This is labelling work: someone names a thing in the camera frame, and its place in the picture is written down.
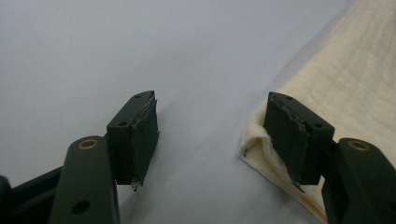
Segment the towel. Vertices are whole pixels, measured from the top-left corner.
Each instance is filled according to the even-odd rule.
[[[335,128],[333,140],[358,138],[379,147],[396,166],[396,1],[358,0],[321,49],[277,92],[306,105]],[[243,131],[239,155],[268,180],[327,222],[317,186],[291,184],[262,127],[266,102]]]

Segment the white cloth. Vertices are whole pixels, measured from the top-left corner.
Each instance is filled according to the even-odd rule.
[[[335,127],[334,140],[353,137],[379,147],[396,166],[396,1],[357,1],[322,49],[278,92],[296,98]],[[326,222],[318,186],[291,184],[262,127],[264,103],[243,132],[241,158]]]

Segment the black plastic part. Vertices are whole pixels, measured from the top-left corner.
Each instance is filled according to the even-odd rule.
[[[158,142],[154,91],[133,96],[107,125],[114,176],[119,185],[143,185]]]
[[[268,94],[264,129],[296,186],[320,180],[320,154],[332,145],[334,127],[292,97]]]
[[[0,199],[1,223],[47,223],[50,216],[53,198],[62,167],[32,179],[17,186],[7,189],[7,198]],[[2,187],[6,179],[2,178]]]
[[[120,223],[104,137],[81,138],[68,149],[49,223]]]
[[[396,223],[396,172],[381,151],[343,138],[333,155],[337,175],[322,189],[329,223]]]

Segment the folded cloth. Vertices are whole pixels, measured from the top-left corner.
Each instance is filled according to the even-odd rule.
[[[334,141],[358,138],[382,150],[396,167],[396,1],[360,0],[334,27],[321,50],[277,92],[292,96],[335,128]],[[291,184],[262,127],[264,103],[249,119],[239,155],[327,222],[318,186]]]

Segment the gray surface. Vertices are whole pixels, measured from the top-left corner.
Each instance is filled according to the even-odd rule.
[[[237,157],[249,114],[318,50],[350,1],[1,1],[0,174],[61,166],[155,90],[145,186],[122,223],[316,223]]]

